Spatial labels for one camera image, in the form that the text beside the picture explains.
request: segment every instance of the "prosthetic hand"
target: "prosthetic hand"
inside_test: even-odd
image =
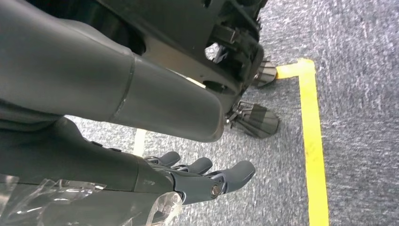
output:
[[[234,192],[242,188],[255,174],[255,167],[249,161],[240,161],[230,169],[218,170],[206,174],[212,167],[208,158],[199,158],[191,165],[177,165],[180,156],[169,152],[164,156],[146,157],[153,169],[161,172],[173,182],[174,191],[179,193],[183,204],[209,201],[221,194]]]

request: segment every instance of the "gray carpet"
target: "gray carpet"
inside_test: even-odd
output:
[[[261,19],[276,64],[316,64],[331,225],[399,225],[399,2],[270,0]],[[309,224],[297,78],[244,99],[281,118],[278,134],[256,140],[228,130],[212,144],[147,135],[148,155],[178,151],[183,162],[209,157],[214,169],[244,159],[257,167],[244,189],[185,207],[176,225]],[[133,148],[134,129],[74,120],[90,139]]]

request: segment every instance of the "plastic wrap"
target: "plastic wrap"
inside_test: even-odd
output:
[[[0,219],[18,180],[18,177],[0,174]]]
[[[151,208],[146,226],[167,226],[183,210],[183,201],[176,192],[160,196]]]
[[[110,193],[119,193],[117,191],[98,193],[104,188],[105,185],[90,182],[69,180],[54,182],[48,179],[43,180],[38,186],[18,184],[18,177],[0,174],[0,225],[166,226],[182,211],[182,200],[175,192],[163,194],[158,198],[155,196],[153,199],[151,199],[151,195],[147,199],[145,198],[146,194],[129,192],[129,194],[133,194],[133,196],[129,196],[131,199],[127,200],[127,203],[130,204],[124,205],[120,214],[107,212],[107,210],[115,209],[122,204],[113,199],[101,200],[101,197],[109,197]],[[137,209],[142,206],[143,200],[153,202],[153,205],[149,203],[147,208]],[[102,220],[110,219],[110,217],[120,220],[119,223],[117,221],[114,223],[114,220],[110,222]],[[139,220],[138,217],[144,217],[144,221]]]
[[[99,192],[105,185],[90,182],[45,179],[37,186],[26,187],[15,194],[17,197],[6,204],[0,218],[2,226],[46,226],[43,213],[51,204],[70,204]]]

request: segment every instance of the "clear plastic bag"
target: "clear plastic bag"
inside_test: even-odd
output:
[[[133,193],[134,196],[131,196],[133,198],[129,199],[129,201],[134,203],[134,208],[133,206],[131,209],[129,209],[129,206],[124,208],[126,213],[128,213],[127,216],[132,216],[128,218],[129,220],[125,221],[123,224],[115,222],[114,225],[103,221],[97,221],[97,223],[91,224],[83,222],[88,217],[86,213],[93,213],[93,215],[97,217],[97,212],[93,212],[93,210],[97,210],[101,208],[101,206],[91,206],[89,209],[87,206],[83,206],[85,209],[81,210],[75,209],[74,204],[71,205],[71,203],[102,191],[105,185],[69,180],[54,182],[48,179],[43,180],[38,186],[18,185],[17,187],[17,185],[18,177],[0,174],[1,226],[166,226],[182,211],[182,200],[180,196],[175,192],[170,192],[161,195],[156,200],[156,196],[153,199],[149,199],[149,202],[154,202],[155,200],[151,210],[149,208],[151,207],[150,203],[147,210],[139,210],[139,214],[149,212],[148,215],[141,215],[144,219],[147,219],[147,223],[145,223],[145,220],[143,223],[135,222],[135,219],[137,220],[138,217],[138,212],[132,210],[140,206],[140,203],[134,202],[134,197],[141,197],[141,199],[145,200],[146,196],[143,198],[144,194]],[[101,196],[101,194],[107,193],[99,193],[99,195],[91,196],[91,199],[100,201],[101,199],[98,199],[97,196]],[[60,221],[60,218],[58,218],[56,214],[49,217],[50,212],[68,212],[71,213],[71,215],[64,215],[63,220],[65,220],[65,216],[67,220]],[[83,218],[77,218],[76,213],[83,215]],[[98,217],[110,219],[107,216],[107,214],[103,214]]]

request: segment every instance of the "screw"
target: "screw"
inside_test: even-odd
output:
[[[211,190],[211,194],[214,197],[217,197],[218,195],[220,195],[220,187],[219,187],[219,185],[213,185],[212,190]]]

